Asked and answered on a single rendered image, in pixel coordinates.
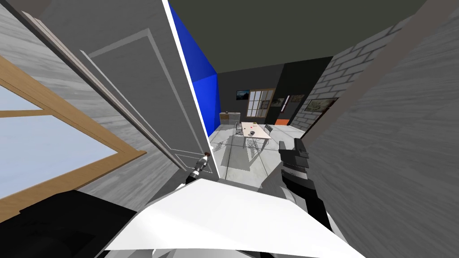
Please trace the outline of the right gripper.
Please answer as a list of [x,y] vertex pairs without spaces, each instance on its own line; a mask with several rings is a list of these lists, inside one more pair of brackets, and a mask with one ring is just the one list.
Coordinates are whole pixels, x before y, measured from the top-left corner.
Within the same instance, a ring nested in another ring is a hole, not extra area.
[[309,154],[300,138],[294,138],[294,149],[287,150],[284,141],[279,142],[281,161],[297,167],[309,168]]

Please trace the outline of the white dining table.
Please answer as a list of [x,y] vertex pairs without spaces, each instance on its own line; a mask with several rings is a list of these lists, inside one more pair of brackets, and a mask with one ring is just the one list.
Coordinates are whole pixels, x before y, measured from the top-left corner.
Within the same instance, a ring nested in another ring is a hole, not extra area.
[[271,137],[265,132],[264,128],[258,124],[254,124],[252,122],[242,122],[241,128],[244,137],[263,140],[271,139]]

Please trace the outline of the wooden gridded window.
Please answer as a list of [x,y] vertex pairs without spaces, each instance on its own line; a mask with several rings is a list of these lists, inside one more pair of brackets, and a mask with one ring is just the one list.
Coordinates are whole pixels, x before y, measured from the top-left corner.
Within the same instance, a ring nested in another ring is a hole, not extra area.
[[246,117],[265,118],[275,89],[250,90]]

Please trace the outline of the grey sideboard cabinet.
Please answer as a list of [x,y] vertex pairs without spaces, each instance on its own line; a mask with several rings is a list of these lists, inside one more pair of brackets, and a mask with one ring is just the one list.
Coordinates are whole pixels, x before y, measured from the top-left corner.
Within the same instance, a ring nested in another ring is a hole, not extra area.
[[235,125],[240,123],[240,112],[221,112],[219,114],[221,125]]

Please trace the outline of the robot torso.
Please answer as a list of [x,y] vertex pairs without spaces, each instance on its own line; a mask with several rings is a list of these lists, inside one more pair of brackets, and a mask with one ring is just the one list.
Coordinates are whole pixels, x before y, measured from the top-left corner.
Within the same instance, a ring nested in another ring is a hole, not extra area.
[[222,249],[365,258],[290,200],[206,179],[146,205],[107,249]]

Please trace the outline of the grey panelled door leaf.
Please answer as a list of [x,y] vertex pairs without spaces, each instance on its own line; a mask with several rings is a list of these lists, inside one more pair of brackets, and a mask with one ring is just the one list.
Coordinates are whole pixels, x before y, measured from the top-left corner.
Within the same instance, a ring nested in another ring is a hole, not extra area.
[[17,0],[86,78],[186,175],[217,181],[215,162],[163,0]]

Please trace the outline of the wooden framed window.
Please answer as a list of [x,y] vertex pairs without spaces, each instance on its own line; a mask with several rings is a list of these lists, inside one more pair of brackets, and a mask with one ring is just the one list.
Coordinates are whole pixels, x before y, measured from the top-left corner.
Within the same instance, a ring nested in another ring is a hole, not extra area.
[[0,56],[0,223],[142,155]]

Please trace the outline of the green landscape wall picture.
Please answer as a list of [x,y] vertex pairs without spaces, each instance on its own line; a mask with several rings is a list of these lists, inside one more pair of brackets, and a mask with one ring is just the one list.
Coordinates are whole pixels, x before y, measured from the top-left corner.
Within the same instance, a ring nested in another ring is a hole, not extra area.
[[337,98],[330,99],[313,99],[310,100],[309,104],[305,108],[305,112],[324,112],[329,107],[331,107]]

